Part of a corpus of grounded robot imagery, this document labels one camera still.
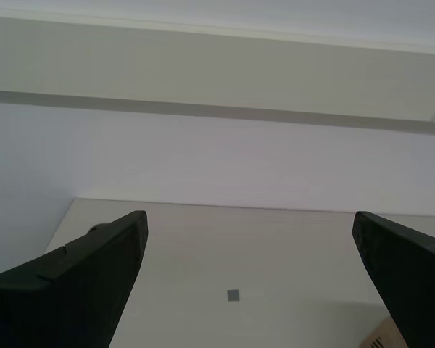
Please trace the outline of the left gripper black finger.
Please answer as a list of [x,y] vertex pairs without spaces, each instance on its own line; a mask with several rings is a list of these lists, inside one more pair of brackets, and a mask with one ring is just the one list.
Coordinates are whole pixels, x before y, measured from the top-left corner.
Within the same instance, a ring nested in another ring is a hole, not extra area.
[[409,347],[435,347],[435,238],[370,212],[352,236],[363,265]]
[[0,273],[0,347],[108,347],[147,240],[134,211]]

